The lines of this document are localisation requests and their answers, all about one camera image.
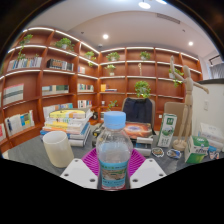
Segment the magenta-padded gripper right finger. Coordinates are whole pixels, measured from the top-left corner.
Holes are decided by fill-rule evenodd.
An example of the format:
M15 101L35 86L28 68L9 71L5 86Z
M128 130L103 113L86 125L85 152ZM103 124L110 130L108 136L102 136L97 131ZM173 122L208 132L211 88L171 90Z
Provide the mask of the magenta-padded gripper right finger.
M128 163L128 178L131 189L143 187L165 176L165 172L153 158L146 159L137 150L132 151Z

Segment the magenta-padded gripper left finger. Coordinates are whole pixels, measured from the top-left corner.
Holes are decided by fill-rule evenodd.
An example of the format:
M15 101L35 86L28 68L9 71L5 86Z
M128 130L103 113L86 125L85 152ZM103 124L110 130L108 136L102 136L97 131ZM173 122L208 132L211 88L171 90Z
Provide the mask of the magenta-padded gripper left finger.
M96 149L92 149L81 159L75 158L60 175L78 186L96 189L98 186L99 162Z

